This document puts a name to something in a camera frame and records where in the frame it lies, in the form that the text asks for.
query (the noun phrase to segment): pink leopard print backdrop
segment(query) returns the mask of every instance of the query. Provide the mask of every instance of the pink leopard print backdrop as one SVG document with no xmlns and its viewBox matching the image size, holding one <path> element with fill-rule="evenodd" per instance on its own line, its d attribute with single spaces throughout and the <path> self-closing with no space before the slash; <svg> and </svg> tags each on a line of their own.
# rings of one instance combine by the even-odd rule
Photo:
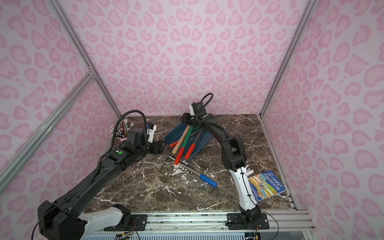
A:
<svg viewBox="0 0 384 240">
<path fill-rule="evenodd" d="M 0 195 L 0 239 L 30 239 L 37 207 L 54 201 L 96 167 L 117 120 L 92 82 Z M 45 239 L 38 230 L 35 239 Z"/>
<path fill-rule="evenodd" d="M 384 239 L 383 9 L 321 0 L 265 117 L 324 240 Z"/>
<path fill-rule="evenodd" d="M 0 2 L 0 173 L 87 69 L 44 0 Z"/>
<path fill-rule="evenodd" d="M 306 0 L 63 0 L 120 111 L 257 113 Z"/>
</svg>

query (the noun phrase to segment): red handle tip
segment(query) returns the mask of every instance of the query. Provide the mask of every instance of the red handle tip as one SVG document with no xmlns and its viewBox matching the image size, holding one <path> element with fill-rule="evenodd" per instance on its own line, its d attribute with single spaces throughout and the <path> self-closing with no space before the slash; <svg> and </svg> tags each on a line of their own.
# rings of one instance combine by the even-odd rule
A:
<svg viewBox="0 0 384 240">
<path fill-rule="evenodd" d="M 170 148 L 174 148 L 178 143 L 178 140 L 176 142 L 173 142 L 169 145 Z"/>
<path fill-rule="evenodd" d="M 185 159 L 189 159 L 189 157 L 191 156 L 193 150 L 195 149 L 195 146 L 196 146 L 196 144 L 192 144 L 192 145 L 190 146 L 190 148 L 188 149 L 187 154 L 186 154 L 185 157 L 184 157 Z"/>
<path fill-rule="evenodd" d="M 180 150 L 179 150 L 179 153 L 177 154 L 177 157 L 176 157 L 176 160 L 175 160 L 175 165 L 178 165 L 180 160 L 181 160 L 181 156 L 183 156 L 183 152 L 184 152 L 184 148 L 181 147 Z"/>
</svg>

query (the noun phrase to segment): marble table surface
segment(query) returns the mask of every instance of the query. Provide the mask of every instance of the marble table surface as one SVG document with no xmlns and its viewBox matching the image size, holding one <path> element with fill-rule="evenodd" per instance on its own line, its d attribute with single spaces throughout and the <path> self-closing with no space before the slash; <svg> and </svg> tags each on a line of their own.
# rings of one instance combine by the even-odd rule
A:
<svg viewBox="0 0 384 240">
<path fill-rule="evenodd" d="M 243 138 L 250 169 L 255 173 L 272 170 L 281 179 L 257 115 L 215 117 L 228 132 Z M 128 120 L 142 126 L 139 117 L 129 117 Z M 158 140 L 180 123 L 180 116 L 151 116 L 147 122 L 157 125 L 154 140 Z M 188 166 L 216 181 L 216 188 L 199 179 L 198 175 L 175 166 L 169 155 L 176 157 L 166 147 L 161 155 L 148 154 L 129 166 L 97 194 L 84 212 L 104 210 L 113 204 L 122 204 L 133 212 L 239 209 L 233 179 L 221 162 L 221 147 L 214 138 Z M 290 208 L 290 203 L 280 196 L 262 200 L 259 205 L 261 209 Z"/>
</svg>

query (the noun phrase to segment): children's book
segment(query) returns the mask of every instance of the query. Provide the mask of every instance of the children's book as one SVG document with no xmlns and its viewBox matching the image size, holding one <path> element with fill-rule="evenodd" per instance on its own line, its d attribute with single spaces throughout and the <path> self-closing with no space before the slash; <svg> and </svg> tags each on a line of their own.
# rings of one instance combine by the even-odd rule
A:
<svg viewBox="0 0 384 240">
<path fill-rule="evenodd" d="M 248 180 L 253 196 L 258 202 L 285 191 L 285 187 L 272 171 L 251 176 Z"/>
</svg>

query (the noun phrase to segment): metal rail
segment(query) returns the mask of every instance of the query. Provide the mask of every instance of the metal rail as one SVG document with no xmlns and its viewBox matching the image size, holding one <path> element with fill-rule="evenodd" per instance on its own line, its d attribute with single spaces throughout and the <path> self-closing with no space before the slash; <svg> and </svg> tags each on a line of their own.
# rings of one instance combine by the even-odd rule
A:
<svg viewBox="0 0 384 240">
<path fill-rule="evenodd" d="M 76 102 L 77 98 L 83 93 L 91 80 L 95 79 L 95 77 L 96 75 L 94 72 L 89 71 L 80 83 L 48 117 L 48 119 L 45 120 L 45 122 L 36 130 L 33 136 L 25 143 L 23 148 L 11 158 L 9 165 L 0 175 L 0 194 L 23 169 L 30 157 L 41 146 L 45 138 L 48 137 L 49 133 L 60 122 L 62 117 L 68 112 L 71 106 Z"/>
<path fill-rule="evenodd" d="M 291 198 L 295 209 L 300 209 L 300 207 L 298 205 L 298 202 L 297 202 L 297 199 L 296 199 L 296 197 L 295 197 L 295 195 L 294 195 L 294 193 L 292 191 L 292 186 L 291 186 L 291 184 L 290 184 L 290 182 L 288 180 L 286 172 L 285 172 L 283 166 L 281 165 L 281 163 L 279 161 L 278 154 L 277 154 L 277 151 L 276 151 L 276 146 L 275 146 L 275 144 L 272 141 L 271 134 L 269 133 L 268 128 L 266 127 L 263 118 L 261 118 L 260 116 L 258 118 L 259 118 L 259 122 L 260 122 L 260 125 L 262 127 L 262 130 L 264 132 L 265 138 L 268 141 L 268 145 L 269 145 L 269 147 L 271 149 L 271 153 L 273 155 L 273 158 L 275 159 L 277 170 L 280 173 L 281 181 L 283 182 L 283 185 L 285 186 L 287 195 L 288 195 L 288 197 Z"/>
<path fill-rule="evenodd" d="M 268 106 L 272 100 L 272 97 L 276 91 L 277 86 L 279 85 L 284 72 L 293 56 L 293 53 L 295 51 L 296 46 L 299 44 L 299 41 L 301 39 L 301 36 L 304 33 L 304 30 L 306 26 L 308 25 L 308 22 L 311 18 L 312 13 L 316 9 L 316 6 L 318 4 L 319 0 L 308 0 L 307 5 L 304 8 L 304 12 L 301 15 L 301 18 L 299 20 L 299 24 L 296 27 L 295 33 L 293 34 L 292 40 L 289 43 L 289 46 L 287 48 L 287 51 L 284 55 L 283 61 L 281 62 L 281 65 L 277 71 L 276 77 L 272 83 L 271 89 L 268 92 L 268 95 L 266 97 L 266 100 L 264 102 L 264 105 L 260 111 L 260 116 L 263 117 L 266 110 L 268 109 Z"/>
<path fill-rule="evenodd" d="M 279 232 L 315 231 L 307 211 L 267 210 L 279 224 Z M 147 214 L 146 233 L 204 233 L 204 232 L 249 232 L 252 230 L 229 230 L 225 226 L 226 211 L 207 212 L 133 212 Z M 277 224 L 267 215 L 270 229 L 261 232 L 277 231 Z"/>
<path fill-rule="evenodd" d="M 121 113 L 119 108 L 117 107 L 115 101 L 113 100 L 112 96 L 110 95 L 109 91 L 105 87 L 103 81 L 101 80 L 101 77 L 99 73 L 97 72 L 96 67 L 94 66 L 93 62 L 91 61 L 91 58 L 89 57 L 87 51 L 85 50 L 85 47 L 80 41 L 80 37 L 77 35 L 76 31 L 73 28 L 73 25 L 71 24 L 67 14 L 65 13 L 63 6 L 59 2 L 59 0 L 47 0 L 49 5 L 51 6 L 52 10 L 56 14 L 58 20 L 60 21 L 61 25 L 63 26 L 64 30 L 66 31 L 67 35 L 71 39 L 74 47 L 79 53 L 79 56 L 84 61 L 85 65 L 88 67 L 89 70 L 93 70 L 96 74 L 96 81 L 99 85 L 102 93 L 106 97 L 108 103 L 111 105 L 113 111 L 115 114 L 120 117 Z"/>
</svg>

